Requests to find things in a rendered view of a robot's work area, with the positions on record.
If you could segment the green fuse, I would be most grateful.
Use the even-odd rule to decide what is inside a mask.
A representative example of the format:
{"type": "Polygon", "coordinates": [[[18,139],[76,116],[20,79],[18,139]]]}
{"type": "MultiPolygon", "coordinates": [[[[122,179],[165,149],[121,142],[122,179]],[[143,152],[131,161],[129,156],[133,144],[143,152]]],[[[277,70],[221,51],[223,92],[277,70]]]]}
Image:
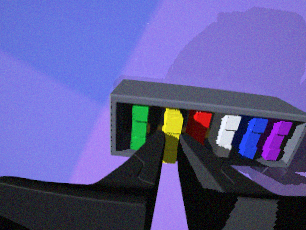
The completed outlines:
{"type": "Polygon", "coordinates": [[[148,115],[149,104],[133,104],[132,143],[130,143],[130,150],[138,150],[146,142],[148,115]]]}

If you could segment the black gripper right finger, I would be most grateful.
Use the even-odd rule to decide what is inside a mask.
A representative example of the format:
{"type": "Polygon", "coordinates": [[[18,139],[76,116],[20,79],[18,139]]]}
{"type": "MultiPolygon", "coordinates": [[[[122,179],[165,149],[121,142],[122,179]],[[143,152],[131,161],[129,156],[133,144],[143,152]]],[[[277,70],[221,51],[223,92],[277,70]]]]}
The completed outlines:
{"type": "Polygon", "coordinates": [[[186,132],[177,151],[189,230],[306,230],[306,196],[266,190],[186,132]]]}

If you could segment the red fuse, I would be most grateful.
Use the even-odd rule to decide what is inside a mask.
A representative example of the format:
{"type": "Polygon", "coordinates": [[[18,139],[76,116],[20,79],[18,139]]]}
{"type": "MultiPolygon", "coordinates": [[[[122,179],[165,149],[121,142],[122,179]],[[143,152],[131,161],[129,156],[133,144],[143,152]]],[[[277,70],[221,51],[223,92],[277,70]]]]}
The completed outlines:
{"type": "Polygon", "coordinates": [[[186,134],[193,136],[194,140],[204,146],[204,139],[206,130],[209,128],[210,119],[212,119],[212,112],[204,110],[192,110],[190,108],[188,127],[186,127],[186,134]]]}

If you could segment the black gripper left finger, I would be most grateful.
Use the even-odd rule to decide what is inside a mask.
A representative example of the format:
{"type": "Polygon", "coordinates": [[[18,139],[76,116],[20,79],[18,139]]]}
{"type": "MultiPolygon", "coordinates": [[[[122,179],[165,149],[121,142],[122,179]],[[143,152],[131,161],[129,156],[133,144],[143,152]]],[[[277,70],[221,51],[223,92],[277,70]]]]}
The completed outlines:
{"type": "Polygon", "coordinates": [[[0,230],[150,230],[165,132],[94,184],[0,176],[0,230]]]}

